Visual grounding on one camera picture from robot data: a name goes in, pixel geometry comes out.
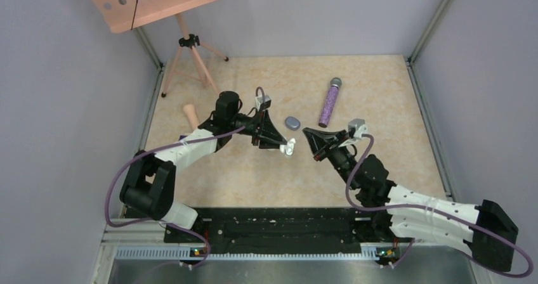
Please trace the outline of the white earbud case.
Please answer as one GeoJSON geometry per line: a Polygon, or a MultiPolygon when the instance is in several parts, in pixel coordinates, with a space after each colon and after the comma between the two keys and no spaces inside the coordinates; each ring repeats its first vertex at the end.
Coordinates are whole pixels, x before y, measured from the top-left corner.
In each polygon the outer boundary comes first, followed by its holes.
{"type": "Polygon", "coordinates": [[[296,144],[296,139],[291,138],[290,140],[287,141],[285,145],[280,145],[279,150],[286,157],[291,157],[294,153],[295,144],[296,144]]]}

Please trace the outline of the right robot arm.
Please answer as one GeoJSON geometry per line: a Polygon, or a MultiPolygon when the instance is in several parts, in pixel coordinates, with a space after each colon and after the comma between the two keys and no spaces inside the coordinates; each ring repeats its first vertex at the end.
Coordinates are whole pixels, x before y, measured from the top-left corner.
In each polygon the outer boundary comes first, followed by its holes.
{"type": "Polygon", "coordinates": [[[348,203],[373,215],[372,233],[378,240],[428,240],[456,249],[489,270],[511,271],[518,227],[498,203],[450,202],[397,184],[369,152],[374,138],[362,131],[302,132],[314,160],[328,160],[346,183],[348,203]]]}

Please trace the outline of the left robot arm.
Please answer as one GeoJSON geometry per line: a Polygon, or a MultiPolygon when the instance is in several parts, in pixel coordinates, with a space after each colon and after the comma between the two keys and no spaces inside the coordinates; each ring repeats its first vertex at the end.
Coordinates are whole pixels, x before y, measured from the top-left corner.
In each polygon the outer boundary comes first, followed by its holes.
{"type": "Polygon", "coordinates": [[[171,223],[189,242],[199,240],[203,224],[198,212],[175,199],[177,175],[196,161],[218,152],[234,134],[251,137],[261,150],[279,150],[290,157],[296,140],[286,139],[273,125],[271,99],[257,88],[254,112],[240,112],[242,100],[234,91],[223,91],[208,119],[183,139],[158,149],[140,151],[129,163],[119,200],[144,217],[171,223]]]}

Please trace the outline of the lavender charging case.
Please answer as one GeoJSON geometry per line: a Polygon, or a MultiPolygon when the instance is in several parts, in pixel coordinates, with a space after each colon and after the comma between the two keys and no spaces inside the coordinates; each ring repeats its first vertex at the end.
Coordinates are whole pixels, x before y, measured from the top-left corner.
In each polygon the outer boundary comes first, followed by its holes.
{"type": "Polygon", "coordinates": [[[292,131],[297,131],[299,130],[299,128],[301,127],[301,122],[293,117],[293,116],[288,116],[285,118],[285,121],[284,121],[284,124],[286,126],[286,128],[292,130],[292,131]]]}

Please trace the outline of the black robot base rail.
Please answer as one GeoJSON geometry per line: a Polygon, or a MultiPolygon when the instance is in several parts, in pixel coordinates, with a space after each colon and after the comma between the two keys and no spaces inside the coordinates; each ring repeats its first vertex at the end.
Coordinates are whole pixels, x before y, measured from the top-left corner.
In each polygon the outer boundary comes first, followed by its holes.
{"type": "Polygon", "coordinates": [[[374,227],[353,208],[199,208],[192,230],[211,253],[262,255],[359,254],[366,243],[409,242],[374,227]]]}

